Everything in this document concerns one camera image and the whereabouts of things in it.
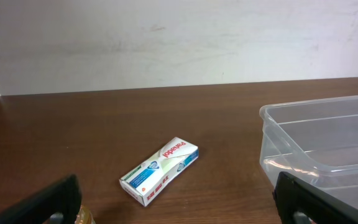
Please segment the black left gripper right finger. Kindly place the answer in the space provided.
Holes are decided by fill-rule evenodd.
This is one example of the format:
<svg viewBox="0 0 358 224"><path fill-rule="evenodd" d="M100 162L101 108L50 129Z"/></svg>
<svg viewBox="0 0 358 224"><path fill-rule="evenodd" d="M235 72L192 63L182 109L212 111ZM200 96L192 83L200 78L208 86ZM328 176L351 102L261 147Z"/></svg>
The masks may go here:
<svg viewBox="0 0 358 224"><path fill-rule="evenodd" d="M279 173L273 199L284 224L358 224L358 209L288 172Z"/></svg>

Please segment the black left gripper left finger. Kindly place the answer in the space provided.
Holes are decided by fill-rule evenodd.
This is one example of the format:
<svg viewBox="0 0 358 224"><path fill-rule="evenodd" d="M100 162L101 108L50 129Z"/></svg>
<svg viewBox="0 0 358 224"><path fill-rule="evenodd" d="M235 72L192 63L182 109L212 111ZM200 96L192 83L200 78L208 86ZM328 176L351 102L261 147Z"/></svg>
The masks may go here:
<svg viewBox="0 0 358 224"><path fill-rule="evenodd" d="M75 174L68 175L0 212L0 224L44 223L56 213L61 223L74 223L82 194Z"/></svg>

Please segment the gold lid balm jar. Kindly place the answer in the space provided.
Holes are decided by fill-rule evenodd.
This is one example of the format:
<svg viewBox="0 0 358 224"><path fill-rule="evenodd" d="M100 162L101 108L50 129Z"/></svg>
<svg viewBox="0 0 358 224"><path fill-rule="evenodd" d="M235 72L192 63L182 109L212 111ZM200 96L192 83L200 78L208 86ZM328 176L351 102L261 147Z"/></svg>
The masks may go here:
<svg viewBox="0 0 358 224"><path fill-rule="evenodd" d="M92 213L87 207L81 205L76 216L75 224L95 224Z"/></svg>

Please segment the white Panadol medicine box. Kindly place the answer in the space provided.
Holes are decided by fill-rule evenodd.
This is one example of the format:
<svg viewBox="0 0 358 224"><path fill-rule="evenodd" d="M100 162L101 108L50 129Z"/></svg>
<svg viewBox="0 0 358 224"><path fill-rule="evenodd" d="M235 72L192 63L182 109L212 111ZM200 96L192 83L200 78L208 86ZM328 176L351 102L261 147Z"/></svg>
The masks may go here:
<svg viewBox="0 0 358 224"><path fill-rule="evenodd" d="M122 176L119 179L120 185L146 207L176 176L197 160L198 156L198 146L175 137Z"/></svg>

